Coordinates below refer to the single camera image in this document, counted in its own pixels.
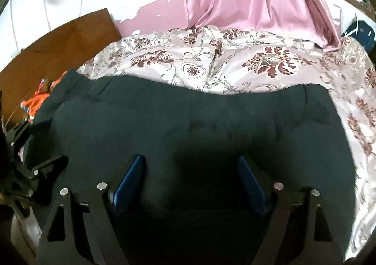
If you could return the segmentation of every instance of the wooden furniture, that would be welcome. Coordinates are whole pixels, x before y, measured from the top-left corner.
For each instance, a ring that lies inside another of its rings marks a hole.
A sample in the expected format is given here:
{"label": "wooden furniture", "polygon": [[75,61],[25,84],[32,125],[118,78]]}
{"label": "wooden furniture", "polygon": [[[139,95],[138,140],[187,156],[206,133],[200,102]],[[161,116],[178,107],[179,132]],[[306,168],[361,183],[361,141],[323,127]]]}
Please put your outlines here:
{"label": "wooden furniture", "polygon": [[6,127],[26,116],[20,102],[33,96],[43,78],[59,78],[120,39],[110,14],[103,9],[56,28],[23,50],[0,72]]}

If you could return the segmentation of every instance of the orange cloth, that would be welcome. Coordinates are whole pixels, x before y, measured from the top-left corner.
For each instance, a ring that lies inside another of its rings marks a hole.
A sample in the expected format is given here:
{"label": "orange cloth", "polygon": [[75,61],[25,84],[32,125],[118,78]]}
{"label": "orange cloth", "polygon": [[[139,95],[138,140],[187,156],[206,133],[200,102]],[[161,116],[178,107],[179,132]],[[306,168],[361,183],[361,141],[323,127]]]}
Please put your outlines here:
{"label": "orange cloth", "polygon": [[66,71],[60,78],[54,82],[52,82],[51,86],[48,86],[48,79],[42,79],[41,83],[39,84],[38,90],[35,91],[34,96],[26,101],[21,102],[21,108],[25,110],[29,114],[29,120],[32,121],[38,111],[38,109],[42,106],[42,103],[50,96],[50,93],[54,89],[54,87],[60,83],[61,79],[65,75]]}

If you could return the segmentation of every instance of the metal bolt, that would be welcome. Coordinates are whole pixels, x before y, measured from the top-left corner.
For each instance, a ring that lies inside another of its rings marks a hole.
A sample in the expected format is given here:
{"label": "metal bolt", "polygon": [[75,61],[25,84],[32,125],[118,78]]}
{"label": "metal bolt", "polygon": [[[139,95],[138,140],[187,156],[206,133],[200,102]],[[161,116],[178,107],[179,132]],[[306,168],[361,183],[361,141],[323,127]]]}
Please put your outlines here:
{"label": "metal bolt", "polygon": [[61,196],[67,195],[68,192],[69,192],[69,190],[65,187],[65,188],[63,188],[63,189],[60,190],[60,195]]}
{"label": "metal bolt", "polygon": [[281,182],[276,182],[275,184],[273,184],[273,186],[276,190],[282,190],[283,189],[283,184]]}
{"label": "metal bolt", "polygon": [[98,190],[104,190],[107,187],[107,184],[105,182],[100,182],[97,184],[97,189]]}
{"label": "metal bolt", "polygon": [[313,190],[311,190],[311,194],[312,194],[313,196],[319,196],[319,195],[320,195],[320,192],[317,191],[316,189],[313,189]]}

